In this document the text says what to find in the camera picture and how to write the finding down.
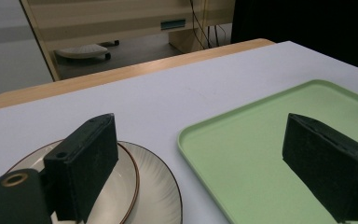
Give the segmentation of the white chair base with casters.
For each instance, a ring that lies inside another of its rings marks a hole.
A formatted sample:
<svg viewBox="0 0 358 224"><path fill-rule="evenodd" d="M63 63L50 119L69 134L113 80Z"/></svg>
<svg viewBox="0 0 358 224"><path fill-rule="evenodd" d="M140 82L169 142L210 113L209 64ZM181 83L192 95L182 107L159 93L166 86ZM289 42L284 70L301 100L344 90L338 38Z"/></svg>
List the white chair base with casters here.
<svg viewBox="0 0 358 224"><path fill-rule="evenodd" d="M108 47L115 47L119 44L119 40L92 44L66 44L57 47L54 53L69 60L85 60L97 57L104 57L106 60L109 60L111 53Z"/></svg>

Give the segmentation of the large white plate dark rim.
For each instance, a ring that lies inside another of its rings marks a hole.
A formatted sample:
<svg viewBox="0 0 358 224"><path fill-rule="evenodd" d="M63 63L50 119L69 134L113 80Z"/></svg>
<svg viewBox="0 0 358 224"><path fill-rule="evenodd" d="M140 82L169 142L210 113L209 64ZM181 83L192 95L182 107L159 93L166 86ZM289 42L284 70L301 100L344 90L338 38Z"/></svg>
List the large white plate dark rim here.
<svg viewBox="0 0 358 224"><path fill-rule="evenodd" d="M183 224L181 191L168 165L145 147L120 144L134 158L140 176L138 197L126 224Z"/></svg>

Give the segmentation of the black curtain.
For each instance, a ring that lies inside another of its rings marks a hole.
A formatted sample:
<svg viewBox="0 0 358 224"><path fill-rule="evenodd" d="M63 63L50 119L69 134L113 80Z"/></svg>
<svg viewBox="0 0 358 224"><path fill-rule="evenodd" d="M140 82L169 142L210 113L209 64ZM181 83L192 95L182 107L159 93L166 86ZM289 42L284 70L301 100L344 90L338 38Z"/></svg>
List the black curtain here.
<svg viewBox="0 0 358 224"><path fill-rule="evenodd" d="M231 41L292 41L358 67L358 0L236 0Z"/></svg>

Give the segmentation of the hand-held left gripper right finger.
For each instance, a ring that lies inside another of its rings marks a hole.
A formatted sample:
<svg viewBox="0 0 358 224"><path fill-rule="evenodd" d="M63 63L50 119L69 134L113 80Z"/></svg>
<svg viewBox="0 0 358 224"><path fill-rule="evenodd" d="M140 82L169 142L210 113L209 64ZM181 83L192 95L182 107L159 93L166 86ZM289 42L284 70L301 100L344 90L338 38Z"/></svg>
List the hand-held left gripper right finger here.
<svg viewBox="0 0 358 224"><path fill-rule="evenodd" d="M336 222L358 221L358 142L317 119L291 113L282 159Z"/></svg>

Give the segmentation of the small white plate brown rim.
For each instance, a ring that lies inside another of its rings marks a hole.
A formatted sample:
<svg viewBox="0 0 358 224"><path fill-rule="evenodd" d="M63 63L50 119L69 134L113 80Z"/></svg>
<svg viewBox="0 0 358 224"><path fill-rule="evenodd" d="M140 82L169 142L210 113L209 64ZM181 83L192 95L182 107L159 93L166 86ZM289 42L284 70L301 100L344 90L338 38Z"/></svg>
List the small white plate brown rim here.
<svg viewBox="0 0 358 224"><path fill-rule="evenodd" d="M137 164L123 146L118 162L107 178L88 219L60 220L58 201L46 183L43 157L57 146L52 143L17 162L0 176L0 224L124 224L130 220L138 198L140 176Z"/></svg>

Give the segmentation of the beige wooden desk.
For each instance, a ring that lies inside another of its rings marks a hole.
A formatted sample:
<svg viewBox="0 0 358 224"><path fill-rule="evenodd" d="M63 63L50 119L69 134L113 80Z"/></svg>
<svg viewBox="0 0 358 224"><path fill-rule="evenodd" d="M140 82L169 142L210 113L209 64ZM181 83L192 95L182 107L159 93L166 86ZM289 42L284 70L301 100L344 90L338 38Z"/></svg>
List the beige wooden desk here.
<svg viewBox="0 0 358 224"><path fill-rule="evenodd" d="M207 47L209 26L233 21L235 0L19 0L53 80L54 50L167 33L189 53Z"/></svg>

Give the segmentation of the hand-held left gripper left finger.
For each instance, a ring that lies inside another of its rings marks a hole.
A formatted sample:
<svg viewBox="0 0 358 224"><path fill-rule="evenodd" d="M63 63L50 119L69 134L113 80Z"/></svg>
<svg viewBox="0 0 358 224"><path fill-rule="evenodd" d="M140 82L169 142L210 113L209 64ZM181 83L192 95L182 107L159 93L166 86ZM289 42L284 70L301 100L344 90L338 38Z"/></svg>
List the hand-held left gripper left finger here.
<svg viewBox="0 0 358 224"><path fill-rule="evenodd" d="M87 120L44 157L59 220L86 221L118 161L115 116Z"/></svg>

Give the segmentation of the light green tray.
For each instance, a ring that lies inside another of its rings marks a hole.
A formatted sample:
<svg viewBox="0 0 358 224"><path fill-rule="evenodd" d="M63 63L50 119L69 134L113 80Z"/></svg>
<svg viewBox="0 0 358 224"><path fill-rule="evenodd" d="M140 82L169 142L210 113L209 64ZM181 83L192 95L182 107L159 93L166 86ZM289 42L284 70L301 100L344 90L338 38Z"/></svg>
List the light green tray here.
<svg viewBox="0 0 358 224"><path fill-rule="evenodd" d="M282 159L287 117L358 142L358 94L312 80L184 128L179 149L232 224L337 224Z"/></svg>

